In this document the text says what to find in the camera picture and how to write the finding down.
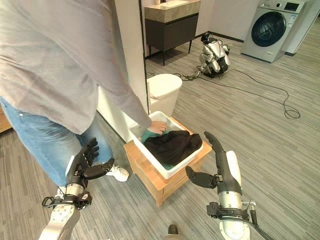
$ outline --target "gray carpet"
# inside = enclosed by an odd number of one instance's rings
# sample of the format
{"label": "gray carpet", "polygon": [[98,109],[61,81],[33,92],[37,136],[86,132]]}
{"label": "gray carpet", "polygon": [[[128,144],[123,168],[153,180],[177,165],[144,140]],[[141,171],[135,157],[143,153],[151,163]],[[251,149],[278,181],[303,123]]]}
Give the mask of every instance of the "gray carpet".
{"label": "gray carpet", "polygon": [[[320,19],[294,57],[270,64],[240,54],[242,43],[231,46],[231,69],[258,81],[286,89],[287,104],[301,118],[286,119],[284,107],[261,97],[197,79],[184,82],[173,117],[195,133],[216,135],[225,150],[237,154],[243,199],[257,202],[258,223],[276,240],[317,240],[320,236]],[[146,61],[147,71],[193,74],[202,45],[193,41]],[[216,83],[233,86],[283,102],[286,94],[230,72]],[[127,168],[123,143],[105,125],[117,163]],[[202,167],[216,173],[214,154]],[[0,240],[38,239],[51,210],[41,201],[56,188],[22,146],[13,130],[0,135]],[[156,207],[137,176],[117,182],[105,176],[89,183],[92,206],[81,211],[73,240],[161,240],[176,224],[186,240],[222,240],[219,221],[207,216],[206,205],[218,201],[216,190],[188,182]],[[251,239],[263,239],[251,228]]]}

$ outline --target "white plastic basket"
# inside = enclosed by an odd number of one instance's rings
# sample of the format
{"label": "white plastic basket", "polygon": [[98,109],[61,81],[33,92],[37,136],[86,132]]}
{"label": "white plastic basket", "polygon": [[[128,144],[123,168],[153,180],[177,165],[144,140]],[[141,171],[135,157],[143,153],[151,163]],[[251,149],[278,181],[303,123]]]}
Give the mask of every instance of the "white plastic basket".
{"label": "white plastic basket", "polygon": [[[179,126],[177,123],[172,121],[168,116],[166,116],[161,111],[155,111],[149,115],[149,117],[153,121],[162,121],[166,123],[165,131],[180,131],[185,130],[181,126]],[[169,179],[174,174],[179,172],[181,169],[183,169],[188,163],[190,163],[195,156],[202,150],[203,145],[201,147],[194,151],[190,156],[179,162],[176,166],[173,168],[166,170],[161,163],[152,155],[152,153],[144,146],[144,144],[141,142],[141,136],[146,131],[146,128],[143,128],[139,126],[138,124],[134,124],[129,128],[130,132],[132,133],[133,141],[135,145],[140,149],[140,151],[143,153],[143,155],[150,161],[150,163],[158,170],[158,172],[165,178]]]}

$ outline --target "washing machine door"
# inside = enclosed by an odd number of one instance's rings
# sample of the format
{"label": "washing machine door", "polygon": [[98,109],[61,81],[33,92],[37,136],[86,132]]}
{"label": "washing machine door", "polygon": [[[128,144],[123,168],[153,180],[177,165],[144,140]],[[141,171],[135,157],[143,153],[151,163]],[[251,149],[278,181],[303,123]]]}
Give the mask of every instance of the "washing machine door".
{"label": "washing machine door", "polygon": [[280,12],[267,12],[254,23],[251,31],[252,40],[259,47],[271,46],[281,39],[286,26],[286,19]]}

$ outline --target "jeans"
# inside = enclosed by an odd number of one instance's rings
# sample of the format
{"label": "jeans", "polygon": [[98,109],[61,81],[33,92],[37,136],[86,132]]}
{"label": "jeans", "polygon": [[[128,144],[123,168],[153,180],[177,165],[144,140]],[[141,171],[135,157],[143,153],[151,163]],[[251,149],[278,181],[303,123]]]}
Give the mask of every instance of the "jeans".
{"label": "jeans", "polygon": [[66,168],[71,156],[75,156],[91,138],[96,138],[99,146],[95,162],[105,163],[113,158],[97,116],[90,127],[78,135],[45,116],[15,109],[3,97],[0,97],[0,104],[23,145],[58,186],[66,184]]}

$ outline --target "dark vanity cabinet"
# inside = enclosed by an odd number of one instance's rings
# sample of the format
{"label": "dark vanity cabinet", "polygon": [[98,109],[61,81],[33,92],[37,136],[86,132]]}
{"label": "dark vanity cabinet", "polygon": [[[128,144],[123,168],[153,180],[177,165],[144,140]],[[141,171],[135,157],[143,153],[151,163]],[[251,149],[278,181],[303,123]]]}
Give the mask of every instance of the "dark vanity cabinet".
{"label": "dark vanity cabinet", "polygon": [[199,13],[188,15],[168,22],[160,22],[145,19],[146,44],[149,45],[149,57],[151,58],[151,47],[163,54],[163,65],[165,65],[166,51],[181,44],[189,42],[189,53],[192,40],[196,35]]}

